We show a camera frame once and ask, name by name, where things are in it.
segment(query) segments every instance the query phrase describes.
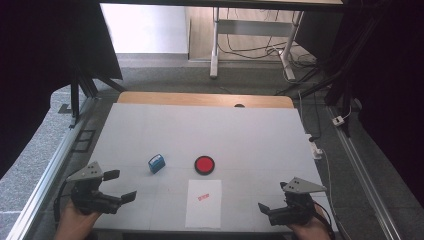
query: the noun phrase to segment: wooden board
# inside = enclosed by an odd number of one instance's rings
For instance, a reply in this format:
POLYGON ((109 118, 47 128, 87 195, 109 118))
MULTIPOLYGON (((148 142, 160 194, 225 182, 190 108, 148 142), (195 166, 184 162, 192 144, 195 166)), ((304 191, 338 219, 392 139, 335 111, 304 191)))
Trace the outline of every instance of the wooden board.
POLYGON ((162 104, 185 106, 234 107, 243 104, 249 108, 294 108, 286 96, 254 96, 197 93, 123 92, 118 103, 162 104))

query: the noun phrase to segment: red circular object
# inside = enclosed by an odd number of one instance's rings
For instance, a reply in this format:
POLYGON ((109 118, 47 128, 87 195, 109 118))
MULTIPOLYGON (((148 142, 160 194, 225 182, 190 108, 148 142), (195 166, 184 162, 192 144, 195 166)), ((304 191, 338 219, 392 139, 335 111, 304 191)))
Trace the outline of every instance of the red circular object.
POLYGON ((194 162, 194 168, 200 175, 208 175, 213 172, 215 168, 215 162, 209 156, 201 156, 194 162))

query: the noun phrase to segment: blue block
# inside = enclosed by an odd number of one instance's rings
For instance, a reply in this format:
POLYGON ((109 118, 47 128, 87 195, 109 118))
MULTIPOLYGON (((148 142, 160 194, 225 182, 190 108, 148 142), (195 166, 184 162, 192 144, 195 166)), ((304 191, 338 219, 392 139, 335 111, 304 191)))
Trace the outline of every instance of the blue block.
POLYGON ((157 173, 163 167, 165 167, 165 159, 163 159, 162 155, 158 154, 150 159, 149 168, 153 174, 157 173))

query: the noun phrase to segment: white paper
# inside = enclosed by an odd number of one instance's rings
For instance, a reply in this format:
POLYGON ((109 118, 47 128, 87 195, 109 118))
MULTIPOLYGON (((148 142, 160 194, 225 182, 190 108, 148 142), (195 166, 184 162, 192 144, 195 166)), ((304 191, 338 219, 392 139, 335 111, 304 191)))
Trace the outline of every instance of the white paper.
POLYGON ((189 180, 187 228, 221 228, 221 180, 189 180))

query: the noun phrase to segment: wall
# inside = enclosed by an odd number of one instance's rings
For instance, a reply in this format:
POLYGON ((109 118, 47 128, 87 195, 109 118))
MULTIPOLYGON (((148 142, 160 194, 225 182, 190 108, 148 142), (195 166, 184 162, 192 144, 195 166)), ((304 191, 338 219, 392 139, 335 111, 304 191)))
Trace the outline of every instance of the wall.
POLYGON ((188 54, 185 7, 101 4, 116 53, 188 54))

